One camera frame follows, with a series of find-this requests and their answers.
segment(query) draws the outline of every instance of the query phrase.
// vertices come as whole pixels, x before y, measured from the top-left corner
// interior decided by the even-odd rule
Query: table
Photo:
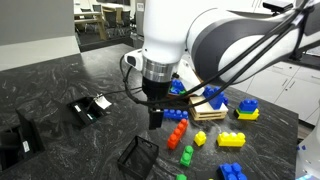
[[[87,24],[87,23],[97,23],[100,38],[103,40],[107,40],[106,31],[104,29],[104,21],[102,18],[101,12],[81,12],[81,13],[74,13],[75,17],[79,16],[94,16],[94,19],[76,19],[74,20],[74,24]]]
[[[117,11],[117,23],[120,23],[122,20],[121,18],[121,12],[123,11],[122,6],[117,6],[117,5],[102,5],[102,11],[103,12],[110,12],[110,11]]]
[[[36,122],[46,151],[1,176],[1,179],[124,179],[116,161],[135,135],[160,146],[160,153],[148,179],[174,179],[184,173],[212,171],[221,163],[238,162],[256,179],[294,179],[298,115],[259,100],[257,122],[235,120],[232,111],[246,93],[229,88],[229,113],[223,121],[199,123],[190,120],[177,149],[169,151],[167,138],[176,122],[164,120],[162,128],[148,130],[147,109],[134,104],[124,93],[106,98],[113,103],[110,115],[78,130],[66,104],[84,96],[123,89],[118,68],[121,55],[133,50],[126,45],[88,51],[43,63],[0,72],[1,128],[17,124],[14,108]],[[141,75],[130,77],[132,87],[141,85]],[[199,130],[207,133],[202,148],[193,144]],[[243,132],[247,143],[241,149],[217,147],[222,131]],[[179,160],[185,145],[195,148],[190,168]]]

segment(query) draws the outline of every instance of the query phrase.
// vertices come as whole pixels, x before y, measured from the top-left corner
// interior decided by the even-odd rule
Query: blue lego brick
[[[257,108],[258,101],[255,99],[245,99],[239,105],[240,111],[254,112]]]
[[[229,99],[228,99],[227,97],[224,97],[223,103],[224,103],[226,106],[228,106],[228,104],[229,104]]]
[[[212,88],[210,86],[206,86],[205,89],[204,89],[204,92],[203,92],[203,96],[205,98],[208,98],[210,97],[211,95],[213,95],[216,91],[218,91],[219,88],[218,87],[215,87],[215,88]],[[217,110],[217,109],[220,109],[222,103],[224,103],[224,92],[221,92],[220,94],[218,94],[215,98],[213,98],[212,100],[209,101],[209,104],[211,105],[211,107],[214,109],[214,110]]]
[[[174,120],[181,120],[181,119],[189,119],[188,112],[187,111],[180,111],[180,110],[174,110],[174,109],[164,109],[163,111],[163,117],[174,119]]]
[[[219,166],[224,180],[247,180],[247,176],[241,172],[241,169],[238,163],[225,163]]]
[[[178,89],[179,91],[183,91],[184,90],[184,86],[182,84],[182,82],[178,79],[174,79],[171,82],[171,87]]]

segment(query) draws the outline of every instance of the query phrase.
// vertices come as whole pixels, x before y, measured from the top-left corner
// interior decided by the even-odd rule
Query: speckled countertop
[[[294,179],[298,115],[259,100],[257,122],[238,121],[233,110],[250,95],[229,88],[229,113],[223,121],[194,122],[177,149],[166,148],[167,138],[176,122],[164,120],[162,128],[148,130],[147,109],[134,104],[124,93],[106,98],[113,103],[110,115],[78,130],[66,104],[100,92],[123,89],[118,68],[120,56],[133,50],[116,45],[81,55],[51,60],[0,72],[0,127],[18,123],[18,108],[33,118],[46,151],[0,176],[1,179],[130,179],[117,168],[117,159],[135,135],[160,146],[160,153],[148,179],[175,179],[184,173],[189,179],[215,170],[221,163],[238,162],[254,179]],[[139,73],[131,78],[132,87],[140,86]],[[199,131],[207,133],[202,148],[193,144]],[[241,149],[220,148],[219,133],[243,132],[246,144]],[[191,166],[181,167],[179,160],[185,145],[195,152]]]

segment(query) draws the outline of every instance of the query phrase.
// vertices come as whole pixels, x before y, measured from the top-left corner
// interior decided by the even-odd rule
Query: wall
[[[1,0],[0,70],[80,53],[72,1]]]
[[[74,9],[75,11],[80,11],[80,8],[90,8],[92,9],[92,4],[101,4],[107,6],[120,6],[125,11],[131,11],[130,16],[133,17],[134,13],[136,12],[136,0],[130,0],[130,6],[120,5],[120,4],[113,4],[113,3],[100,3],[96,0],[74,0]]]
[[[66,0],[1,0],[0,45],[74,35],[71,9]]]

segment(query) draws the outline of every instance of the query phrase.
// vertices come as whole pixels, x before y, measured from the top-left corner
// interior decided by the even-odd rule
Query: cabinet
[[[307,123],[310,123],[312,125],[316,125],[318,120],[320,119],[320,109],[318,108],[308,119]]]
[[[247,80],[245,80],[245,81],[243,81],[243,82],[241,82],[239,84],[232,85],[230,87],[233,87],[233,88],[238,89],[238,90],[243,91],[243,92],[247,92],[252,80],[253,80],[253,77],[251,77],[251,78],[249,78],[249,79],[247,79]]]
[[[265,70],[254,76],[247,93],[274,103],[290,80],[290,76]]]
[[[276,105],[299,114],[306,121],[319,107],[320,85],[292,78],[276,101]]]

